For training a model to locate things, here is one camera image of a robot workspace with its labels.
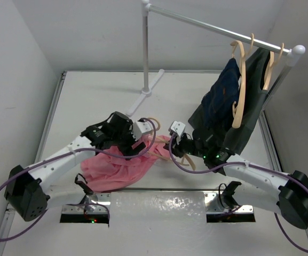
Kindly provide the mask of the pink t shirt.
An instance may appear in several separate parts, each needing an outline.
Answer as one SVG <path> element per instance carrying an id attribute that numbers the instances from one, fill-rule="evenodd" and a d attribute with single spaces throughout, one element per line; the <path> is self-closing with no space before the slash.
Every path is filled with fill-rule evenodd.
<path id="1" fill-rule="evenodd" d="M 81 163 L 81 171 L 94 192 L 125 188 L 139 181 L 157 160 L 169 161 L 169 152 L 164 149 L 168 136 L 158 135 L 146 154 L 130 160 L 98 154 Z"/>

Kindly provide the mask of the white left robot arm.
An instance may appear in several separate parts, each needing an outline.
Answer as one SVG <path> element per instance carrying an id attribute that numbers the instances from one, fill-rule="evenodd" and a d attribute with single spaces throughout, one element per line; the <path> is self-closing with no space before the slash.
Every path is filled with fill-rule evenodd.
<path id="1" fill-rule="evenodd" d="M 120 112 L 112 113 L 105 121 L 88 126 L 72 142 L 49 158 L 22 168 L 14 167 L 4 197 L 24 221 L 32 221 L 45 210 L 65 204 L 79 204 L 93 195 L 87 180 L 76 175 L 73 185 L 60 188 L 53 184 L 71 169 L 97 154 L 115 146 L 121 158 L 129 160 L 145 149 L 141 141 L 152 132 L 150 122 L 141 118 L 132 121 Z"/>

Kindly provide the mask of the beige plastic hanger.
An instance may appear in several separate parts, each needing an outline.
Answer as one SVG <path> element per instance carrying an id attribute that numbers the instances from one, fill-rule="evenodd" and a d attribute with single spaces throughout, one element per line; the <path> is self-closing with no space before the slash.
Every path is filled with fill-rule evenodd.
<path id="1" fill-rule="evenodd" d="M 161 128 L 160 122 L 153 117 L 148 117 L 147 119 L 152 122 L 153 131 L 147 136 L 146 140 L 150 142 L 153 141 L 154 144 L 157 144 L 157 148 L 162 148 L 162 150 L 155 149 L 154 151 L 149 151 L 149 154 L 156 158 L 164 159 L 165 161 L 174 162 L 178 167 L 185 168 L 189 166 L 191 171 L 195 172 L 196 166 L 187 154 L 182 154 L 182 156 L 176 156 L 173 154 L 175 141 L 173 141 L 172 137 L 168 138 L 163 135 L 154 135 L 154 133 Z"/>

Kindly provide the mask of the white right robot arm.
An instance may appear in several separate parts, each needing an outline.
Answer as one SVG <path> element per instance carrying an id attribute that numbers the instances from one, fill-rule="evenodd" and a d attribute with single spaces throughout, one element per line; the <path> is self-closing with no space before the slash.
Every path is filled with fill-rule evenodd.
<path id="1" fill-rule="evenodd" d="M 308 228 L 308 177 L 301 171 L 292 174 L 276 172 L 253 164 L 228 148 L 220 147 L 213 138 L 189 138 L 170 128 L 171 138 L 164 146 L 172 158 L 185 154 L 203 159 L 207 170 L 235 178 L 218 200 L 223 208 L 252 205 L 281 215 L 289 224 Z"/>

